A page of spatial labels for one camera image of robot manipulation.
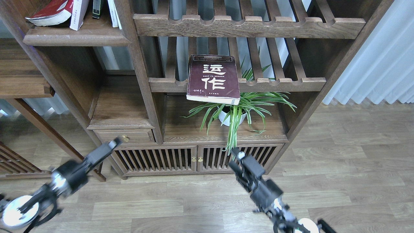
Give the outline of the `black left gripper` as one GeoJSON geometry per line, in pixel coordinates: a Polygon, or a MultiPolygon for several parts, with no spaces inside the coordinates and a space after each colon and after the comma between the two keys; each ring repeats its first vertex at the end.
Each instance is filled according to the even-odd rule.
{"type": "Polygon", "coordinates": [[[90,152],[83,162],[78,163],[75,160],[69,160],[62,164],[52,171],[52,181],[49,183],[49,187],[57,197],[66,198],[74,194],[87,184],[87,174],[103,162],[122,142],[123,140],[120,137],[116,137],[90,152]]]}

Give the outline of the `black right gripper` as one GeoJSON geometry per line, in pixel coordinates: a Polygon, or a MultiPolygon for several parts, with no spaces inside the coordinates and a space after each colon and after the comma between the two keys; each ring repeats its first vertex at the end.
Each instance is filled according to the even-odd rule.
{"type": "Polygon", "coordinates": [[[255,212],[281,212],[284,208],[281,201],[283,191],[273,180],[263,180],[265,169],[262,165],[252,155],[246,155],[238,148],[233,148],[231,154],[235,159],[229,162],[229,166],[257,206],[255,212]]]}

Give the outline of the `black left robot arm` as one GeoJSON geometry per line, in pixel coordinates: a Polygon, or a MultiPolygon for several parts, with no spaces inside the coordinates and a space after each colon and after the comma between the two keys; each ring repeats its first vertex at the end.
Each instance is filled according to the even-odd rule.
{"type": "Polygon", "coordinates": [[[123,143],[121,137],[103,143],[90,152],[82,162],[69,160],[55,168],[51,174],[51,182],[42,185],[32,195],[24,195],[8,200],[1,195],[2,221],[11,229],[25,227],[28,233],[54,216],[62,212],[57,201],[77,192],[88,182],[88,173],[99,166],[112,151],[123,143]]]}

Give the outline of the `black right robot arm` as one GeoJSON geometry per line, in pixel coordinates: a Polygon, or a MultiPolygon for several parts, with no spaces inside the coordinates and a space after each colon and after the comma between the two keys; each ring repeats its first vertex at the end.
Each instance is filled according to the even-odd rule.
{"type": "Polygon", "coordinates": [[[316,223],[309,218],[297,219],[290,211],[289,206],[281,200],[283,191],[271,179],[263,179],[265,170],[252,155],[246,155],[238,148],[231,150],[235,161],[229,166],[235,172],[236,180],[250,194],[250,198],[257,206],[253,212],[265,213],[273,223],[275,233],[326,233],[336,231],[323,219],[316,223]]]}

